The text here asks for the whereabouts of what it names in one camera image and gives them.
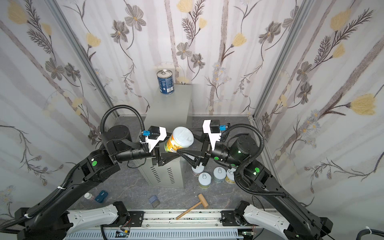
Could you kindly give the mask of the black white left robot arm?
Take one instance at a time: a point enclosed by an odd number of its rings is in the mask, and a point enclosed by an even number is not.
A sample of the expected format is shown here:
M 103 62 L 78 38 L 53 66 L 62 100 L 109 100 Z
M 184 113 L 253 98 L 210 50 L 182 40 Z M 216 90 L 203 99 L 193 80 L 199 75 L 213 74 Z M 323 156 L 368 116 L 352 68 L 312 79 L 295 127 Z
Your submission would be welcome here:
M 114 126 L 105 131 L 108 116 L 118 110 L 132 111 L 139 120 L 138 142 L 132 142 L 126 126 Z M 100 123 L 102 144 L 77 163 L 63 183 L 32 208 L 20 208 L 14 221 L 1 225 L 1 233 L 16 234 L 19 240 L 62 240 L 73 232 L 81 217 L 72 217 L 69 207 L 84 194 L 117 173 L 122 162 L 145 158 L 160 159 L 156 146 L 170 137 L 165 128 L 151 126 L 146 130 L 142 116 L 128 105 L 117 105 L 103 115 Z

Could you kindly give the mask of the green labelled white can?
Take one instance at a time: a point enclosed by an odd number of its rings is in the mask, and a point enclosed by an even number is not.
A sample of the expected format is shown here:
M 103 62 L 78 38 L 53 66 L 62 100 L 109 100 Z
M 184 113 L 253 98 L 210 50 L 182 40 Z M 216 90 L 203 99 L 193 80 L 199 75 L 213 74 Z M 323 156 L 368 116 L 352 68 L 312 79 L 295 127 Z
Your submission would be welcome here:
M 201 173 L 199 175 L 199 186 L 202 189 L 207 189 L 210 187 L 212 182 L 212 177 L 209 173 Z

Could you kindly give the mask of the orange can with plastic lid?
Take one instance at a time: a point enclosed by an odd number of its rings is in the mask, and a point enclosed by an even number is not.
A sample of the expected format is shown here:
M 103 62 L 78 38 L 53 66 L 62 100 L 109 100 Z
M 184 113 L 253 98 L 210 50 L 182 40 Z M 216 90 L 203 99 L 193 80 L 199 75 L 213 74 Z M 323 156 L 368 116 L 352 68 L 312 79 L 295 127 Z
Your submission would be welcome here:
M 165 151 L 176 153 L 179 149 L 189 148 L 193 143 L 193 133 L 186 127 L 177 127 L 166 141 Z

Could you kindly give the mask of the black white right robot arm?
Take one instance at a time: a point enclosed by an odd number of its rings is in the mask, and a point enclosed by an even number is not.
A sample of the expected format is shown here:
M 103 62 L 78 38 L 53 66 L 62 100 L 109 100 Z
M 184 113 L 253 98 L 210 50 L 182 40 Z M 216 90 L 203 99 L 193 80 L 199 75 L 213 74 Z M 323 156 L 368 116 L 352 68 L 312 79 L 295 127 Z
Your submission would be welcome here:
M 236 128 L 253 131 L 259 138 L 246 140 L 240 147 L 228 148 L 225 141 L 229 133 Z M 272 215 L 252 205 L 241 204 L 243 219 L 252 225 L 258 225 L 275 233 L 285 240 L 321 240 L 328 236 L 333 223 L 325 217 L 318 217 L 308 211 L 301 203 L 279 184 L 271 172 L 257 158 L 262 153 L 265 140 L 262 133 L 254 126 L 235 124 L 226 130 L 219 127 L 220 132 L 211 133 L 211 128 L 203 128 L 203 132 L 211 142 L 211 148 L 202 152 L 177 150 L 177 154 L 194 167 L 202 160 L 214 160 L 217 164 L 227 163 L 229 166 L 239 163 L 235 170 L 235 183 L 244 192 L 253 196 L 262 196 L 279 213 Z

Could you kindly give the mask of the blue labelled tin can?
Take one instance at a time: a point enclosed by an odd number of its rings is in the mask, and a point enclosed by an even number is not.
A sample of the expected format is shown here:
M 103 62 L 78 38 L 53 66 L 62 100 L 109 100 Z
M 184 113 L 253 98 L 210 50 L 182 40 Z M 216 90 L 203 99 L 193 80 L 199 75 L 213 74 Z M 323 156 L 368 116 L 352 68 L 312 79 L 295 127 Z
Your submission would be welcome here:
M 163 95 L 171 95 L 174 93 L 173 73 L 170 70 L 160 70 L 157 72 L 160 92 Z

